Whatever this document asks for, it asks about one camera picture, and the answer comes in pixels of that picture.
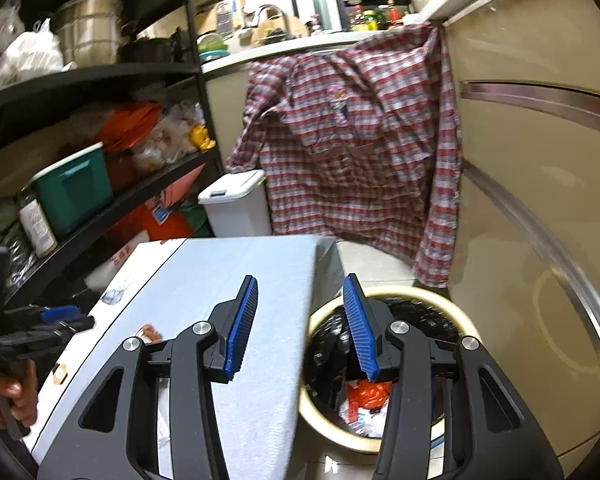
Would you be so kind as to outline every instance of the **tile floor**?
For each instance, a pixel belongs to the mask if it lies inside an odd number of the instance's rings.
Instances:
[[[372,247],[339,242],[345,275],[355,272],[362,287],[412,285],[411,266]],[[429,478],[442,474],[443,445],[431,451]],[[369,480],[376,455],[365,455],[330,442],[299,416],[286,480]]]

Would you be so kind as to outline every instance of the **white storage bin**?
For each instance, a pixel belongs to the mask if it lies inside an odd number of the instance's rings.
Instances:
[[[271,234],[264,171],[226,174],[198,195],[219,238]]]

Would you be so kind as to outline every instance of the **red plaid shirt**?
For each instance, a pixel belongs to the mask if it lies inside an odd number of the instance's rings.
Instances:
[[[333,54],[254,62],[231,172],[267,175],[276,234],[321,234],[413,263],[446,285],[460,129],[441,27],[396,28]]]

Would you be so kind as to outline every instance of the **green storage box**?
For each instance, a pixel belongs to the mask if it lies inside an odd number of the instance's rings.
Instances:
[[[30,186],[56,238],[62,238],[113,199],[99,142],[35,174]]]

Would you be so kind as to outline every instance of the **metal pivot bolt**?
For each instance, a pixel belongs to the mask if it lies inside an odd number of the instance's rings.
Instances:
[[[480,343],[478,343],[478,340],[475,337],[468,336],[462,339],[462,346],[467,350],[477,350]]]
[[[122,348],[127,352],[133,352],[139,346],[140,340],[137,337],[130,337],[129,339],[125,339],[125,342],[122,343]]]
[[[406,334],[409,331],[409,323],[404,321],[394,321],[390,325],[391,332],[396,334]]]
[[[195,334],[205,335],[211,330],[211,323],[208,321],[199,321],[193,326],[192,330]]]

